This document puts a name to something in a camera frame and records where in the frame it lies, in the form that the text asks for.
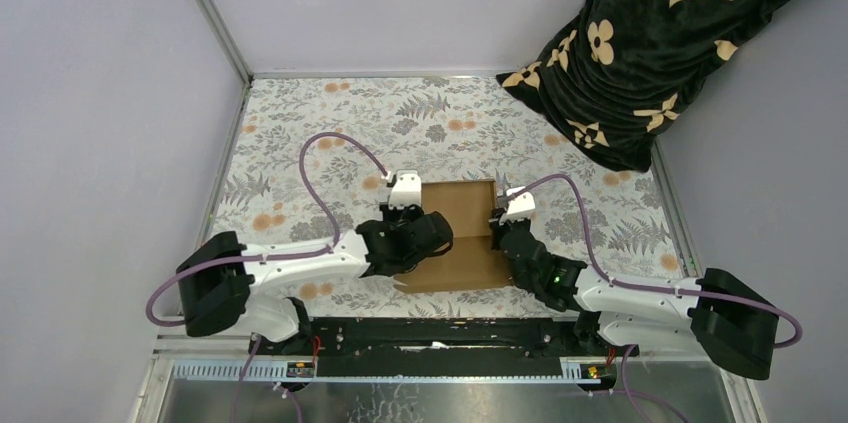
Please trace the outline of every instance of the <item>black velvet fabric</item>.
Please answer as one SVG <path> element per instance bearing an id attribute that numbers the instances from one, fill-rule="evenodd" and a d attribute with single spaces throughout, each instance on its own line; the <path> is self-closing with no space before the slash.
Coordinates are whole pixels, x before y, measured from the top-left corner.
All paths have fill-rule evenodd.
<path id="1" fill-rule="evenodd" d="M 647 171 L 656 136 L 789 0 L 586 0 L 536 62 L 498 76 L 597 163 Z"/>

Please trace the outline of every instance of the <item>cardboard box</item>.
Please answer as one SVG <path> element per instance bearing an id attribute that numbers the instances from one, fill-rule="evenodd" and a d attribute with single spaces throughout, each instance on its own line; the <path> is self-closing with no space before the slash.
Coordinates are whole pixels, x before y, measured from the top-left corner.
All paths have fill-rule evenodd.
<path id="1" fill-rule="evenodd" d="M 409 273 L 395 275 L 404 293 L 481 290 L 512 285 L 509 267 L 492 247 L 488 220 L 496 207 L 494 181 L 424 183 L 421 206 L 438 211 L 453 230 L 453 248 L 444 256 L 427 258 Z"/>

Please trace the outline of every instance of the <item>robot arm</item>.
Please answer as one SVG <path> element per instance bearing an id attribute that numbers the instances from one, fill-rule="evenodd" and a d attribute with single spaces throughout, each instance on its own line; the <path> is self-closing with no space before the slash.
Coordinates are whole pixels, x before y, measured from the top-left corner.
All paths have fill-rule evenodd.
<path id="1" fill-rule="evenodd" d="M 507 191 L 511 196 L 523 188 Z M 751 307 L 687 296 L 709 291 L 770 305 L 729 273 L 708 269 L 703 278 L 655 279 L 608 273 L 550 253 L 530 233 L 535 208 L 523 193 L 489 220 L 493 247 L 503 251 L 513 281 L 546 306 L 579 313 L 587 344 L 641 351 L 706 354 L 718 366 L 752 379 L 766 379 L 777 332 L 777 316 Z M 615 281 L 668 288 L 668 293 L 623 288 Z"/>
<path id="2" fill-rule="evenodd" d="M 421 179 L 414 171 L 389 177 L 389 199 L 380 205 L 383 220 L 370 220 L 332 238 L 283 245 L 243 245 L 235 232 L 212 237 L 177 268 L 185 271 L 228 256 L 261 256 L 259 261 L 204 270 L 180 281 L 180 298 L 189 336 L 209 336 L 228 328 L 261 334 L 272 342 L 302 338 L 308 319 L 302 306 L 281 299 L 283 286 L 330 278 L 391 276 L 412 271 L 424 258 L 442 254 L 453 243 L 445 218 L 421 209 Z M 303 258 L 303 253 L 320 253 Z"/>

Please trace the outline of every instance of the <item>gray wall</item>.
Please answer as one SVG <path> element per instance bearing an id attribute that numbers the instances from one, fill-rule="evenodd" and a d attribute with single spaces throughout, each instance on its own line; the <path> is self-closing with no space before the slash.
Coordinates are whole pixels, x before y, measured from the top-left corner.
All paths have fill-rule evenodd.
<path id="1" fill-rule="evenodd" d="M 584 0 L 215 0 L 256 72 L 467 74 L 526 65 Z"/>
<path id="2" fill-rule="evenodd" d="M 124 421 L 240 84 L 194 0 L 0 13 L 0 421 Z"/>
<path id="3" fill-rule="evenodd" d="M 701 267 L 734 272 L 805 327 L 758 385 L 772 423 L 848 411 L 846 17 L 848 0 L 793 1 L 660 138 Z"/>

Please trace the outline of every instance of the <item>floral tablecloth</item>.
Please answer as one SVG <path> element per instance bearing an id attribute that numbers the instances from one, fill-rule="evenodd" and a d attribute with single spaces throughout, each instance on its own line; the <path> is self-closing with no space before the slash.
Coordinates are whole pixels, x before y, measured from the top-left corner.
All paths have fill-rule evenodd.
<path id="1" fill-rule="evenodd" d="M 667 278 L 681 274 L 650 173 L 594 164 L 489 78 L 256 80 L 212 234 L 288 243 L 331 234 L 297 171 L 302 143 L 321 131 L 350 135 L 393 170 L 425 182 L 494 179 L 499 191 L 554 172 L 571 175 L 586 199 L 606 269 Z M 343 140 L 310 150 L 309 177 L 344 229 L 379 218 L 387 191 L 379 172 Z M 534 191 L 533 233 L 556 253 L 586 260 L 574 197 L 564 183 Z M 552 312 L 516 288 L 404 294 L 389 278 L 289 287 L 312 316 L 531 317 Z"/>

